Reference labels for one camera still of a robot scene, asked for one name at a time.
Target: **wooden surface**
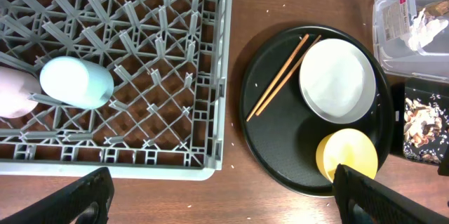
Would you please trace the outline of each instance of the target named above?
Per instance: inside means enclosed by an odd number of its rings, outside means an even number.
[[[202,182],[115,179],[109,223],[340,223],[334,199],[291,192],[260,168],[239,128],[239,89],[257,48],[286,27],[330,25],[372,50],[372,7],[373,0],[233,0],[223,170]],[[0,218],[73,180],[0,176]],[[449,178],[435,166],[390,156],[376,180],[449,217]]]

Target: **black plate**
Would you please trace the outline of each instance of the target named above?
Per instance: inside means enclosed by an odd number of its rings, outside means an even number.
[[[321,39],[348,41],[366,55],[373,66],[377,84],[377,95],[370,111],[351,124],[332,124],[321,119],[302,98],[296,72],[264,112],[247,123],[246,117],[253,106],[298,45],[300,36],[305,34],[310,37],[296,60],[319,34]],[[348,34],[330,27],[286,29],[265,42],[246,70],[239,109],[243,134],[255,158],[280,184],[305,195],[333,195],[332,184],[320,174],[315,162],[316,148],[325,136],[345,128],[364,132],[376,147],[379,168],[389,153],[394,111],[387,78],[379,63],[362,44]]]

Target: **dish rack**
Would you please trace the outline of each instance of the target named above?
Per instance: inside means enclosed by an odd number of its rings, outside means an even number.
[[[0,0],[0,65],[36,78],[51,58],[107,68],[95,110],[30,93],[0,118],[0,174],[205,180],[222,168],[232,0]]]

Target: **label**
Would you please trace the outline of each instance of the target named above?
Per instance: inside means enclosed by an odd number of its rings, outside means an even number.
[[[382,9],[385,40],[396,39],[410,32],[407,0],[398,0]]]

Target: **pair of chopsticks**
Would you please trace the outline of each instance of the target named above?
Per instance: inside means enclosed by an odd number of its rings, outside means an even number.
[[[315,39],[315,41],[310,45],[310,47],[302,54],[301,58],[295,63],[295,65],[292,67],[292,69],[289,71],[289,73],[284,77],[284,79],[281,81],[281,83],[274,89],[272,94],[265,100],[265,98],[268,96],[270,91],[272,91],[273,87],[276,85],[278,80],[282,77],[284,72],[287,70],[288,66],[291,64],[293,59],[295,59],[296,54],[299,52],[299,50],[302,48],[302,46],[306,43],[307,39],[309,38],[309,35],[306,34],[302,38],[301,42],[296,46],[293,53],[290,55],[290,57],[287,59],[287,61],[282,66],[281,70],[279,70],[278,74],[274,77],[273,81],[268,86],[267,90],[265,90],[262,97],[259,99],[257,104],[254,106],[251,113],[248,115],[248,118],[246,118],[246,121],[250,121],[251,117],[256,114],[256,116],[259,116],[259,114],[265,109],[265,107],[272,101],[274,96],[281,90],[282,86],[289,80],[289,78],[293,75],[293,73],[298,69],[298,67],[301,65],[301,62],[304,60],[304,56],[306,55],[307,51],[315,45],[316,42],[319,41],[321,38],[321,35],[318,35],[318,37]]]

